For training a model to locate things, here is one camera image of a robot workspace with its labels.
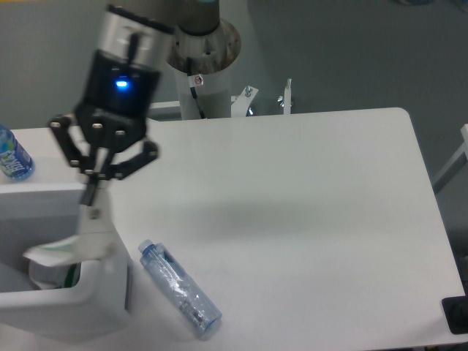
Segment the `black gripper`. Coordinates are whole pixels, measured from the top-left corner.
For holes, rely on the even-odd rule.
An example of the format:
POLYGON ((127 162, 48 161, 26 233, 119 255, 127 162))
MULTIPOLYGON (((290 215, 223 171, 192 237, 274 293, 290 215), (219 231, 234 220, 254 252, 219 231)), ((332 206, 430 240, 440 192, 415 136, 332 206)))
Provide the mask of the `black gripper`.
POLYGON ((96 142, 100 148, 124 151, 146 136, 146 116, 156 91, 160 73, 132 64, 102 50, 94 53, 91 70, 81 102, 74 114, 57 115, 48 122, 67 164, 87 176, 81 205, 92 206, 102 181, 124 180, 159 156, 157 144, 145 138, 139 154, 113 164, 115 154, 108 151, 99 172, 96 166, 96 142), (70 127, 78 126, 88 144, 88 155, 75 145, 70 127))

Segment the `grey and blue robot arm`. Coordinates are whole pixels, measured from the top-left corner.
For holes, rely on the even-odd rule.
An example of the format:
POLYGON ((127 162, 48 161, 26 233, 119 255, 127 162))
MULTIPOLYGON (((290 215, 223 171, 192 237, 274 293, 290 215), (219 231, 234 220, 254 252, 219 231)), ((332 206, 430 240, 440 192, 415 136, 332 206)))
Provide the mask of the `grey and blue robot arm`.
POLYGON ((49 122, 69 166, 87 177, 81 203, 158 157, 146 118, 176 29, 206 36, 220 22, 218 1, 110 1, 86 86, 70 115, 49 122))

